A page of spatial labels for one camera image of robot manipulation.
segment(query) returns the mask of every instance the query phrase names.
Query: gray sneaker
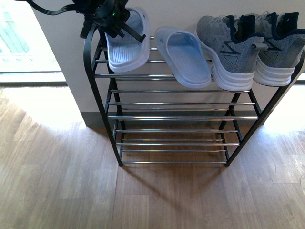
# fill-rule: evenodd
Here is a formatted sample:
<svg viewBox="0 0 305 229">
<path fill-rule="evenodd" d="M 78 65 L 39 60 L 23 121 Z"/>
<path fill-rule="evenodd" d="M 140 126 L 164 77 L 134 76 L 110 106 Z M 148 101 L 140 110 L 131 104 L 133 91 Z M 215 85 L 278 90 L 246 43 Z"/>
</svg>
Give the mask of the gray sneaker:
<svg viewBox="0 0 305 229">
<path fill-rule="evenodd" d="M 202 17 L 195 34 L 204 54 L 212 60 L 216 84 L 228 91 L 252 87 L 258 53 L 266 48 L 264 35 L 255 33 L 255 16 Z"/>
<path fill-rule="evenodd" d="M 277 15 L 268 12 L 257 16 L 255 30 L 265 35 L 267 50 L 259 52 L 254 80 L 267 86 L 290 83 L 305 45 L 305 29 L 297 28 L 299 13 Z"/>
</svg>

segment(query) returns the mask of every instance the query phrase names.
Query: metal shoe rack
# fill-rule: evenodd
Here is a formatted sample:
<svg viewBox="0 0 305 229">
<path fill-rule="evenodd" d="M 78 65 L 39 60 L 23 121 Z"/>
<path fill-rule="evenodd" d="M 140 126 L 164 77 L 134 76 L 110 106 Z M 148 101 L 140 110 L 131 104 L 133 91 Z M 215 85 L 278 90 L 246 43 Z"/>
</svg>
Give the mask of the metal shoe rack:
<svg viewBox="0 0 305 229">
<path fill-rule="evenodd" d="M 100 40 L 95 53 L 91 54 L 92 38 L 95 32 L 100 36 Z M 157 52 L 157 49 L 150 48 L 150 52 Z M 84 45 L 85 70 L 120 166 L 131 163 L 230 165 L 255 130 L 264 123 L 272 109 L 295 83 L 303 62 L 304 53 L 300 64 L 295 68 L 291 83 L 279 87 L 267 106 L 261 110 L 252 90 L 229 92 L 219 88 L 209 89 L 209 87 L 203 90 L 160 89 L 159 84 L 162 82 L 177 85 L 178 82 L 172 74 L 114 74 L 107 64 L 107 44 L 104 33 L 94 26 Z M 148 60 L 147 64 L 155 64 L 156 68 L 166 65 L 163 60 Z M 100 65 L 107 66 L 107 73 L 96 73 Z M 101 98 L 97 81 L 109 82 L 105 101 Z M 146 82 L 146 85 L 149 84 L 152 88 L 141 89 L 137 86 L 139 82 Z M 124 84 L 135 86 L 132 89 L 125 89 Z M 160 98 L 157 96 L 160 94 L 166 95 L 164 98 L 170 98 L 168 95 L 175 98 L 177 94 L 183 96 L 225 94 L 225 97 L 230 97 L 231 100 L 216 103 L 152 102 L 152 99 Z M 242 94 L 248 96 L 249 102 L 238 102 Z M 125 101 L 125 97 L 129 98 L 130 95 L 134 95 L 137 101 Z M 256 115 L 236 116 L 235 108 L 239 106 L 252 107 Z M 109 111 L 111 107 L 115 108 L 114 112 Z M 246 133 L 243 133 L 240 123 L 249 122 L 249 120 L 252 120 L 253 124 Z M 228 142 L 226 139 L 236 139 L 236 141 Z M 196 160 L 188 160 L 189 155 Z"/>
</svg>

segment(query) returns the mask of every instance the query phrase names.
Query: wooden floor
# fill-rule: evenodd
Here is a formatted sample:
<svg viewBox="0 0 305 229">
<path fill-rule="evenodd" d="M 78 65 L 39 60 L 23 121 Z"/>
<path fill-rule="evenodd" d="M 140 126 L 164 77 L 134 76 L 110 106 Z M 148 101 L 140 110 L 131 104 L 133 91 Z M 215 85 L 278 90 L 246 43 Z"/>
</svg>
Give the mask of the wooden floor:
<svg viewBox="0 0 305 229">
<path fill-rule="evenodd" d="M 229 167 L 119 167 L 68 88 L 2 88 L 0 228 L 304 229 L 304 99 L 293 86 Z"/>
</svg>

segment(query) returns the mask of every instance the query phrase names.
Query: wall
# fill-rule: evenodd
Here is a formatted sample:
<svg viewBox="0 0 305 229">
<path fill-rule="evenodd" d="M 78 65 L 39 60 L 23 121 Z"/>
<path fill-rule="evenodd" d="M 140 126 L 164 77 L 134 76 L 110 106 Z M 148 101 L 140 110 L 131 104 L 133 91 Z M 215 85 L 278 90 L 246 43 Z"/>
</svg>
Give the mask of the wall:
<svg viewBox="0 0 305 229">
<path fill-rule="evenodd" d="M 49 10 L 58 10 L 70 0 L 40 0 L 41 6 Z M 262 14 L 269 12 L 300 12 L 299 28 L 305 28 L 305 5 L 303 0 L 130 0 L 128 7 L 142 7 L 148 13 L 151 21 L 151 35 L 161 26 L 174 26 L 193 32 L 198 20 L 204 15 L 241 15 L 248 13 Z M 84 40 L 79 37 L 83 15 L 67 12 L 58 16 L 47 16 L 35 11 L 36 17 L 48 39 L 48 42 L 64 73 L 67 84 L 76 100 L 86 124 L 94 125 L 100 120 L 93 120 L 92 114 L 98 109 L 86 77 L 82 51 Z M 107 90 L 107 85 L 99 83 L 101 91 Z M 263 106 L 275 91 L 274 88 L 254 84 L 259 101 Z"/>
</svg>

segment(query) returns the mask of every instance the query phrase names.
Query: slide sandal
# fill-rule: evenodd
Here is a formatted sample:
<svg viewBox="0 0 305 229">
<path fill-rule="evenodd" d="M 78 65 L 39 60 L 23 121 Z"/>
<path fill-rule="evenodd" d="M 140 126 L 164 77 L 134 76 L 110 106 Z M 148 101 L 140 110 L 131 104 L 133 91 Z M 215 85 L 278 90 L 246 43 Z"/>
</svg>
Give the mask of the slide sandal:
<svg viewBox="0 0 305 229">
<path fill-rule="evenodd" d="M 141 36 L 146 35 L 142 43 L 138 42 L 129 33 L 122 38 L 112 38 L 106 35 L 109 67 L 117 73 L 127 72 L 141 67 L 149 57 L 150 25 L 146 12 L 140 8 L 128 8 L 130 17 L 126 24 Z"/>
<path fill-rule="evenodd" d="M 174 27 L 160 27 L 155 42 L 181 85 L 204 88 L 211 83 L 211 71 L 195 35 Z"/>
</svg>

